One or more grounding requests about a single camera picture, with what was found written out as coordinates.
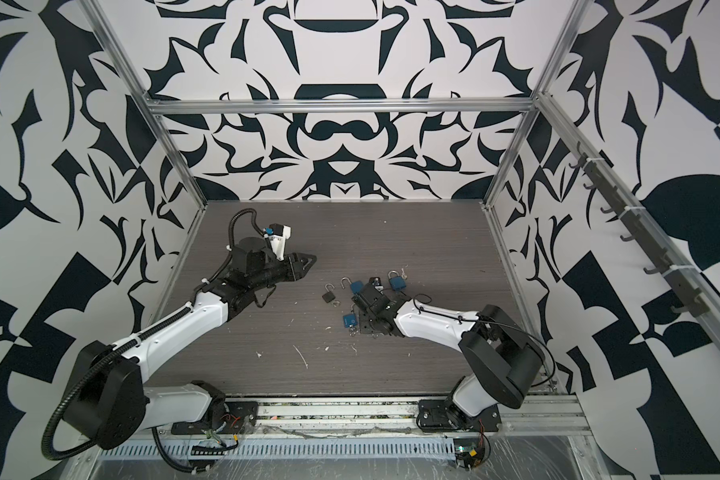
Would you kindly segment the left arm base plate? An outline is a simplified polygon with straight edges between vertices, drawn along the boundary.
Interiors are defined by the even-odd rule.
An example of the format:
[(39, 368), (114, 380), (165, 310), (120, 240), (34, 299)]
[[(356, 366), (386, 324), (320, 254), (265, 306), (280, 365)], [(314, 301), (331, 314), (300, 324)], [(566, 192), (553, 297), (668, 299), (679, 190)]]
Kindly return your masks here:
[(213, 431), (218, 435), (244, 434), (257, 423), (259, 404), (256, 401), (214, 401), (204, 416), (196, 422), (177, 422), (171, 427), (173, 435), (200, 435)]

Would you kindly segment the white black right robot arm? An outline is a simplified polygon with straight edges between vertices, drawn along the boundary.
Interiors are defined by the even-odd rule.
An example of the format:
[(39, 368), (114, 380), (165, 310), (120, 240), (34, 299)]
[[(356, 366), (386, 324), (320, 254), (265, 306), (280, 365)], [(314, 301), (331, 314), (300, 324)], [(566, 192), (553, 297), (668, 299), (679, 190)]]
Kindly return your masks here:
[(547, 357), (545, 346), (500, 307), (459, 311), (390, 293), (369, 282), (353, 293), (359, 317), (380, 335), (427, 340), (460, 352), (471, 374), (444, 401), (446, 423), (465, 428), (491, 408), (522, 406)]

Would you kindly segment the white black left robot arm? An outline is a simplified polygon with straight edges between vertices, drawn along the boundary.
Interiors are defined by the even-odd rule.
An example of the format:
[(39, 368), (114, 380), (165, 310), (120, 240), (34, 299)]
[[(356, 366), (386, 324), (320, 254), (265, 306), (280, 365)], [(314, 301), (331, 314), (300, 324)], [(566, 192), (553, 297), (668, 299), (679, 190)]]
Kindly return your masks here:
[(93, 341), (77, 355), (59, 404), (41, 437), (48, 460), (63, 460), (94, 446), (113, 449), (134, 433), (176, 422), (216, 425), (221, 391), (203, 382), (148, 388), (146, 382), (171, 358), (249, 305), (258, 291), (303, 279), (312, 254), (284, 250), (279, 236), (256, 239), (250, 250), (231, 243), (210, 278), (189, 301), (151, 326), (112, 344)]

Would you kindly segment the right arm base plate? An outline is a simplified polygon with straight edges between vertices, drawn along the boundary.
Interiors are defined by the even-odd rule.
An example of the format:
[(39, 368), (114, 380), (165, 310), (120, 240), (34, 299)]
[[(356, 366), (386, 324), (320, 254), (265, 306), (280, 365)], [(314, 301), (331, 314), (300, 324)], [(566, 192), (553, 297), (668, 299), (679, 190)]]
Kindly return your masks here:
[(418, 402), (417, 427), (425, 433), (487, 432), (500, 429), (501, 416), (496, 405), (469, 417), (449, 399), (425, 399)]

